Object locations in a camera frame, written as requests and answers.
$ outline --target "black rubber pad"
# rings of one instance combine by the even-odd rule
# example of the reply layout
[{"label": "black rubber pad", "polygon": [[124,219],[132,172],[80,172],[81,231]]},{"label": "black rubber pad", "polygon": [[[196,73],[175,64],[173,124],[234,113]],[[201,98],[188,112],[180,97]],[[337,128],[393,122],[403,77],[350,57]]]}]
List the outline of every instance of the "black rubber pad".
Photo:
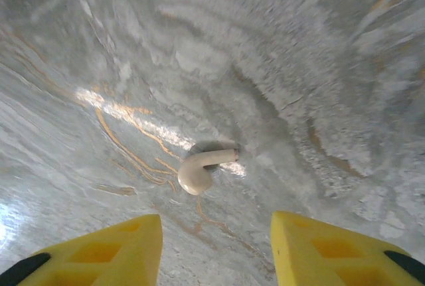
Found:
[{"label": "black rubber pad", "polygon": [[40,253],[18,261],[0,275],[1,286],[16,286],[51,258],[49,253]]},{"label": "black rubber pad", "polygon": [[396,251],[385,251],[384,252],[388,258],[395,262],[398,266],[403,268],[411,276],[419,280],[423,285],[425,285],[425,265],[419,261],[416,261],[410,256],[397,253]]}]

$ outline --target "gray marble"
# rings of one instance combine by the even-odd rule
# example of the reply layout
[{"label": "gray marble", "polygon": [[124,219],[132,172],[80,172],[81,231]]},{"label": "gray marble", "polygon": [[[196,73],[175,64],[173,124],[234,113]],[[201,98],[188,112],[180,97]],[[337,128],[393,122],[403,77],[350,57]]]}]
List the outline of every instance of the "gray marble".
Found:
[{"label": "gray marble", "polygon": [[[425,0],[1,0],[0,17],[1,270],[158,213],[159,285],[276,285],[274,210],[425,261]],[[239,162],[188,195],[176,170],[216,142]]]}]

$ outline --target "white marble floor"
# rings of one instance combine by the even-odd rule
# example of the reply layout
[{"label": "white marble floor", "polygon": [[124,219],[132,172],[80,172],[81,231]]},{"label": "white marble floor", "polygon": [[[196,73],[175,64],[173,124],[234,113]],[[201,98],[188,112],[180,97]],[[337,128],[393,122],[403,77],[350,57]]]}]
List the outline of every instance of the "white marble floor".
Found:
[{"label": "white marble floor", "polygon": [[0,269],[158,213],[159,285],[276,285],[274,210],[425,261],[425,2],[377,2],[2,0]]}]

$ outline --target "marble surface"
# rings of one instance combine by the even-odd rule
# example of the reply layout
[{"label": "marble surface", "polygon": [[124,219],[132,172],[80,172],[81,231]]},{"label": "marble surface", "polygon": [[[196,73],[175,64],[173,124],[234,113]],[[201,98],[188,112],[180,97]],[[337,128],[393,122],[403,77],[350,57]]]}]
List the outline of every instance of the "marble surface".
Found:
[{"label": "marble surface", "polygon": [[[425,0],[1,0],[0,269],[161,215],[158,285],[276,285],[288,210],[425,261]],[[199,197],[190,152],[238,147]]]}]

